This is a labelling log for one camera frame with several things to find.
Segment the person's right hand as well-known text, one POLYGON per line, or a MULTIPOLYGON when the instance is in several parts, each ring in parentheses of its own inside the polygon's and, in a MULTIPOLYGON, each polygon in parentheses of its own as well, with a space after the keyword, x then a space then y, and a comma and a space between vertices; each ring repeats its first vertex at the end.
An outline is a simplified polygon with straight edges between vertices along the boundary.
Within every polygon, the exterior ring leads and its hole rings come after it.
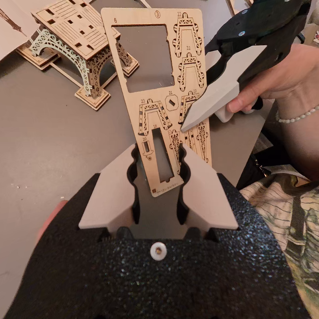
POLYGON ((261 72, 226 105, 227 111, 249 111, 260 96, 275 99, 278 117, 292 119, 318 110, 319 49, 293 44, 288 56, 276 66, 261 72))

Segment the grey desk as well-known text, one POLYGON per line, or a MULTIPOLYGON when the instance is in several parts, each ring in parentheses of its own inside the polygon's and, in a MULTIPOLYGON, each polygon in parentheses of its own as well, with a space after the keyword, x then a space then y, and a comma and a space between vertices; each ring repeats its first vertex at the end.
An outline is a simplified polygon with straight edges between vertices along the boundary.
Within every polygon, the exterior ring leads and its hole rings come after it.
MULTIPOLYGON (((155 8, 199 8, 205 42, 229 19, 226 1, 147 1, 155 8)), ((119 28, 120 42, 140 63, 127 79, 130 91, 170 86, 171 65, 164 27, 119 28)), ((97 172, 135 143, 118 79, 111 98, 94 111, 74 96, 77 86, 54 69, 42 72, 16 52, 1 61, 1 318, 20 285, 39 230, 51 212, 97 172)), ((272 103, 227 123, 210 118, 213 168, 236 186, 272 103)), ((184 233, 175 212, 178 188, 153 198, 138 163, 139 225, 161 223, 184 233)))

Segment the person's left hand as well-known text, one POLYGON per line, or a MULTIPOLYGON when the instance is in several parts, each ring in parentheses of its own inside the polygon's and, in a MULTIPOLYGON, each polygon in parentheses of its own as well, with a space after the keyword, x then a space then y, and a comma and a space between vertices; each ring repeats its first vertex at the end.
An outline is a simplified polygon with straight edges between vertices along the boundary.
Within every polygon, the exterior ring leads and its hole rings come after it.
POLYGON ((57 206, 54 208, 54 210, 50 213, 49 217, 45 220, 42 227, 38 231, 38 234, 36 237, 36 244, 38 243, 38 241, 42 237, 43 233, 45 232, 45 230, 47 229, 49 224, 52 222, 52 220, 55 218, 55 216, 58 214, 58 212, 66 205, 67 202, 68 202, 68 200, 60 201, 57 204, 57 206))

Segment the paper instruction sheet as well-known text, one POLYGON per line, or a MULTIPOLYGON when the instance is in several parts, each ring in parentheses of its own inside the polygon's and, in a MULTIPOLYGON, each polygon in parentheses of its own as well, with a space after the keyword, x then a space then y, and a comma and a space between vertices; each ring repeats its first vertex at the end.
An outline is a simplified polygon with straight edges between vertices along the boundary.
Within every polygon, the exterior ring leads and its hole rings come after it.
POLYGON ((29 40, 39 26, 32 13, 48 4, 46 0, 0 1, 0 60, 29 40))

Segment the wooden tower base model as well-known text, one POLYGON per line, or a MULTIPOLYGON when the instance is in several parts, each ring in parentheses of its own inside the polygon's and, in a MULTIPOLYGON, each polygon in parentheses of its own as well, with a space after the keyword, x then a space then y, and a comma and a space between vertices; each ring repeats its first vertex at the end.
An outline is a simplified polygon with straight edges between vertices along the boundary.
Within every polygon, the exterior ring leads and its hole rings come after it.
POLYGON ((106 64, 115 66, 101 14, 88 1, 60 0, 31 12, 39 25, 34 35, 16 51, 39 70, 53 67, 76 84, 75 96, 95 111, 110 98, 105 87, 117 76, 115 71, 100 84, 106 64), (83 84, 55 64, 67 58, 79 71, 83 84))

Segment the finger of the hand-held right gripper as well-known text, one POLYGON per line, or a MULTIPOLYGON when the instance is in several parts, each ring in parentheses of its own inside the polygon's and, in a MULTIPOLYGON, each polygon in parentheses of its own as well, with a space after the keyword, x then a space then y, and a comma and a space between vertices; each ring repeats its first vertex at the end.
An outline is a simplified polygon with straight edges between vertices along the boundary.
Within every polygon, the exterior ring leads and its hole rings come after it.
POLYGON ((213 114, 221 122, 228 122, 233 114, 226 110, 226 104, 236 98, 240 92, 238 78, 266 47, 266 45, 251 46, 230 57, 221 76, 209 84, 204 94, 190 107, 181 131, 191 129, 213 114))
POLYGON ((225 70, 225 57, 218 50, 205 55, 207 86, 217 80, 225 70))

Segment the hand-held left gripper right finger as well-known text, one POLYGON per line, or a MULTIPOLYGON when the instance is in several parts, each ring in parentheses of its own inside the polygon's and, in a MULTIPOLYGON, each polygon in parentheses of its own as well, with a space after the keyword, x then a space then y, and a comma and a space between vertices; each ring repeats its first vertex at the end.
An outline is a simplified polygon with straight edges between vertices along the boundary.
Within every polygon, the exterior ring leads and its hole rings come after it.
POLYGON ((179 224, 202 234, 212 228, 238 230, 217 172, 185 143, 179 145, 179 161, 183 180, 176 208, 179 224))

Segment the wooden puzzle sheet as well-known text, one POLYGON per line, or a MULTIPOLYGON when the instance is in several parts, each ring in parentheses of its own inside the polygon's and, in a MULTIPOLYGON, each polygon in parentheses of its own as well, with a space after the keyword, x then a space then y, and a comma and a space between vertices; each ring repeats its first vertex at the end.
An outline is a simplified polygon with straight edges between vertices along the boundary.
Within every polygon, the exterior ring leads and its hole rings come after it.
POLYGON ((204 162, 212 164, 209 119, 185 133, 187 111, 204 93, 206 83, 204 28, 200 9, 102 8, 102 21, 130 117, 150 192, 158 197, 180 185, 179 145, 186 143, 204 162), (174 85, 130 93, 112 27, 165 26, 174 85), (153 130, 159 129, 173 176, 161 180, 153 130))

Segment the person's printed shirt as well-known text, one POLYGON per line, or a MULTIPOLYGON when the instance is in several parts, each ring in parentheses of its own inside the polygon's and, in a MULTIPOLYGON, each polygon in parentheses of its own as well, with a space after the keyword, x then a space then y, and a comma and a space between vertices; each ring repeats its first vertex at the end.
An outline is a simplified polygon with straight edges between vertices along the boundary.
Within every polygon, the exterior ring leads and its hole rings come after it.
POLYGON ((240 193, 256 208, 285 253, 298 292, 319 318, 319 186, 298 173, 277 173, 240 193))

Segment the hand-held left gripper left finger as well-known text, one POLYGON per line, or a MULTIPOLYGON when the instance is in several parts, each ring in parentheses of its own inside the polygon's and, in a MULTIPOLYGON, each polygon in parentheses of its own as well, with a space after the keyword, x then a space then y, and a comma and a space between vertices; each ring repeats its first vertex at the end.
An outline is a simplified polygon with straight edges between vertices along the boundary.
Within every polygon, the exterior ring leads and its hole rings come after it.
POLYGON ((140 220, 137 178, 139 150, 132 144, 100 171, 97 183, 78 224, 80 229, 107 228, 113 235, 120 227, 140 220))

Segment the black bag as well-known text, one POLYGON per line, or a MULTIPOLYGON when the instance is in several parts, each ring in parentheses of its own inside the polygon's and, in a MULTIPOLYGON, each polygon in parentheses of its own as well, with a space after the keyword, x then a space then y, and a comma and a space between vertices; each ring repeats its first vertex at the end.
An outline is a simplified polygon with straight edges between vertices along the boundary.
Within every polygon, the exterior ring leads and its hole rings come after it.
POLYGON ((292 162, 284 147, 283 141, 274 139, 272 142, 272 147, 249 156, 249 159, 236 186, 238 190, 241 190, 256 181, 269 176, 271 171, 266 169, 266 167, 269 166, 288 166, 289 168, 293 169, 294 173, 298 172, 292 166, 292 162))

